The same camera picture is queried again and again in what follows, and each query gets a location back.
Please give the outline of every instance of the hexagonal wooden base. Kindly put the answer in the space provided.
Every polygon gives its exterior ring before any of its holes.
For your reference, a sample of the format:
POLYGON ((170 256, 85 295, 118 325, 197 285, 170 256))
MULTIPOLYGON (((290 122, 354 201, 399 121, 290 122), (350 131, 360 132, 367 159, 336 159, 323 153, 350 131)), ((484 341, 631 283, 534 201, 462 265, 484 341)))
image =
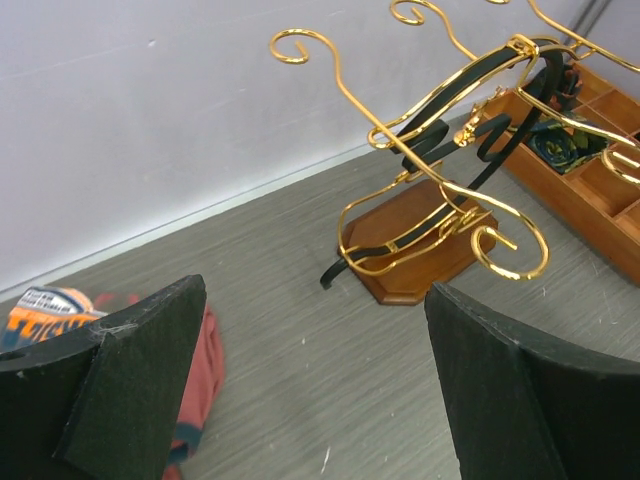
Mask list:
MULTIPOLYGON (((370 212, 356 218, 345 228, 347 247, 351 245, 380 245, 411 228, 442 203, 442 195, 431 180, 423 180, 396 195, 370 212)), ((467 200, 463 208, 478 205, 467 200)), ((494 228, 498 222, 492 216, 482 222, 494 228)), ((424 300, 433 282, 447 282, 476 261, 470 245, 471 230, 450 237, 442 245, 429 253, 420 255, 401 264, 389 273, 370 277, 354 272, 369 292, 382 305, 417 305, 424 300)), ((396 257, 407 255, 433 242, 429 236, 396 257)), ((489 252, 495 241, 484 236, 482 249, 489 252)), ((379 269, 389 262, 389 257, 370 259, 364 263, 367 268, 379 269)))

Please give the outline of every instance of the wooden organizer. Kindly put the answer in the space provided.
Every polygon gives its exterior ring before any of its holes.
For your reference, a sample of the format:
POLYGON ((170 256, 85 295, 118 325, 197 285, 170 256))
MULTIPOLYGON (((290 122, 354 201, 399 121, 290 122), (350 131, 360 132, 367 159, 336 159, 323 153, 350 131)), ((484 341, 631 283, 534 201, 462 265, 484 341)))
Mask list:
MULTIPOLYGON (((640 134, 638 102, 589 69, 578 68, 584 86, 574 111, 622 136, 640 134)), ((514 93, 508 93, 487 106, 485 118, 506 112, 517 124, 530 108, 514 93)), ((503 134, 494 149, 502 148, 510 137, 509 133, 503 134)), ((629 153, 626 147, 614 148, 640 161, 640 156, 629 153)), ((597 158, 561 175, 524 144, 507 159, 505 167, 592 247, 640 284, 640 188, 616 177, 597 158)))

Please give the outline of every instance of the white wall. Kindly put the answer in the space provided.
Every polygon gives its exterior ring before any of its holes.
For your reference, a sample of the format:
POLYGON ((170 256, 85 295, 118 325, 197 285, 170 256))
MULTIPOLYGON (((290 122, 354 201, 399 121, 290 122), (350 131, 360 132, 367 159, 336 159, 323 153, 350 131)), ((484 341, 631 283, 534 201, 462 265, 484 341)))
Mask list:
MULTIPOLYGON (((589 40, 635 65, 640 65, 639 21, 640 0, 613 0, 589 33, 589 40)), ((620 67, 601 55, 586 59, 585 65, 640 99, 640 76, 637 73, 620 67)))
MULTIPOLYGON (((525 0, 439 3, 478 53, 548 31, 525 0)), ((563 22, 582 4, 540 3, 563 22)), ((391 119, 466 58, 437 17, 412 28, 388 5, 2 2, 0 290, 363 145, 370 125, 338 92, 328 51, 309 40, 312 60, 295 67, 267 44, 296 26, 327 34, 347 84, 391 119)))

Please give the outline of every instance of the black leather belt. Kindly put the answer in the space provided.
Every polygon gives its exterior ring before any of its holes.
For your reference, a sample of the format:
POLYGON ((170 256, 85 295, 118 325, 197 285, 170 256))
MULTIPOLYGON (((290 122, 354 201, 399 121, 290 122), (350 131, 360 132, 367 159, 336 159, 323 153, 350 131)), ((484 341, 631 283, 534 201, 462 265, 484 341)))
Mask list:
MULTIPOLYGON (((536 39, 535 43, 539 47, 545 45, 551 45, 552 42, 545 39, 536 39)), ((449 86, 443 89, 435 98, 433 98, 424 108, 401 130, 399 136, 402 137, 406 133, 419 127, 428 118, 435 115, 438 110, 443 108, 453 98, 460 94, 464 89, 484 77, 491 71, 499 68, 506 62, 515 59, 518 53, 510 47, 505 46, 503 49, 494 52, 493 54, 478 60, 469 70, 464 72, 460 78, 456 79, 449 86)), ((553 93, 555 92, 562 75, 563 58, 562 54, 557 50, 549 50, 540 52, 540 57, 543 58, 547 66, 547 75, 545 76, 544 83, 538 94, 538 100, 543 103, 548 103, 551 100, 553 93)), ((520 124, 518 129, 513 133, 511 139, 507 144, 498 152, 489 153, 491 147, 500 138, 500 136, 507 130, 511 123, 511 117, 507 114, 500 114, 491 120, 479 125, 475 131, 477 137, 488 134, 484 139, 480 147, 478 148, 477 155, 481 161, 488 165, 480 172, 480 174, 467 186, 470 190, 477 190, 480 188, 495 171, 504 163, 509 155, 515 150, 515 148, 525 139, 530 129, 536 124, 540 117, 540 110, 537 108, 531 108, 525 120, 520 124)), ((429 128, 424 132, 417 135, 415 138, 408 140, 407 146, 413 149, 413 151, 428 165, 435 163, 436 161, 446 157, 447 155, 458 150, 459 147, 454 141, 447 142, 441 146, 440 143, 447 135, 449 125, 441 119, 436 120, 429 128)), ((391 147, 390 150, 395 153, 401 153, 396 147, 391 147)), ((407 157, 402 160, 402 166, 408 173, 418 172, 418 167, 411 162, 407 157)), ((463 195, 458 195, 453 199, 453 203, 456 206, 461 206, 467 198, 463 195)), ((425 234, 434 225, 437 225, 442 219, 448 216, 453 211, 453 207, 447 205, 442 208, 431 219, 424 222, 421 226, 407 233, 406 235, 397 239, 395 247, 402 249, 417 238, 425 234)), ((362 260, 366 257, 380 257, 391 254, 391 249, 386 245, 378 247, 363 248, 349 254, 349 258, 352 261, 362 260)), ((331 282, 344 270, 348 268, 347 261, 340 257, 331 267, 329 267, 322 277, 320 283, 323 288, 329 289, 331 282)))

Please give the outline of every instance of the coat rack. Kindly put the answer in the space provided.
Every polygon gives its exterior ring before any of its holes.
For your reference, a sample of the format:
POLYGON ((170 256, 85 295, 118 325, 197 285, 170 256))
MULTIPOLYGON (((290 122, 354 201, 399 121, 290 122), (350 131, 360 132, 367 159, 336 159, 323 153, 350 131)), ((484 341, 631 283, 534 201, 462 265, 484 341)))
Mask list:
MULTIPOLYGON (((486 1, 506 4, 510 0, 486 1)), ((566 118, 547 105, 560 81, 563 54, 579 61, 598 53, 632 71, 637 72, 638 67, 557 24, 539 10, 534 0, 528 1, 536 15, 553 28, 569 35, 575 43, 565 46, 554 37, 515 34, 501 47, 482 56, 476 56, 455 37, 446 14, 436 5, 424 0, 393 0, 390 6, 392 16, 407 25, 423 25, 424 15, 413 6, 410 10, 412 16, 405 16, 398 10, 400 4, 422 6, 438 14, 444 21, 449 39, 470 59, 470 63, 403 115, 388 123, 378 119, 346 87, 341 76, 340 54, 326 36, 309 29, 293 28, 283 30, 271 39, 272 55, 283 63, 293 65, 308 62, 308 51, 300 41, 296 41, 299 56, 282 54, 276 48, 279 40, 290 36, 304 36, 325 44, 333 54, 334 75, 338 88, 374 125, 367 135, 368 143, 373 148, 390 149, 395 154, 404 155, 404 170, 390 185, 350 203, 342 211, 338 222, 339 259, 321 278, 325 289, 331 286, 332 280, 340 272, 350 268, 379 303, 415 305, 422 301, 433 282, 446 282, 475 261, 508 280, 526 281, 539 277, 550 261, 549 247, 542 232, 524 213, 478 192, 478 189, 526 138, 531 127, 543 113, 562 122, 563 125, 618 141, 631 148, 638 148, 637 143, 566 118), (578 55, 577 50, 581 47, 589 50, 583 55, 578 55), (539 61, 546 63, 548 73, 539 95, 534 97, 525 92, 523 87, 539 61), (524 63, 525 68, 513 90, 531 106, 531 109, 502 150, 494 152, 492 147, 509 128, 512 119, 504 114, 481 123, 487 103, 504 94, 505 91, 501 88, 496 90, 492 98, 475 105, 469 120, 459 132, 456 132, 454 139, 440 145, 449 128, 440 117, 496 74, 520 63, 524 63), (409 119, 409 123, 398 134, 391 131, 391 128, 409 119), (438 171, 442 160, 459 148, 476 144, 479 138, 482 138, 482 141, 478 141, 480 145, 477 155, 487 166, 478 177, 467 187, 463 187, 442 176, 438 171), (399 185, 412 182, 415 184, 403 193, 344 226, 346 216, 353 207, 386 194, 399 185), (490 209, 483 208, 481 204, 488 204, 490 209), (511 250, 518 248, 498 230, 498 222, 492 216, 495 209, 522 222, 536 239, 540 249, 540 261, 534 268, 513 271, 499 266, 487 255, 497 243, 511 250)), ((616 163, 632 169, 640 168, 640 164, 630 158, 606 149, 602 152, 601 161, 607 169, 625 181, 640 183, 638 177, 626 173, 616 163)))

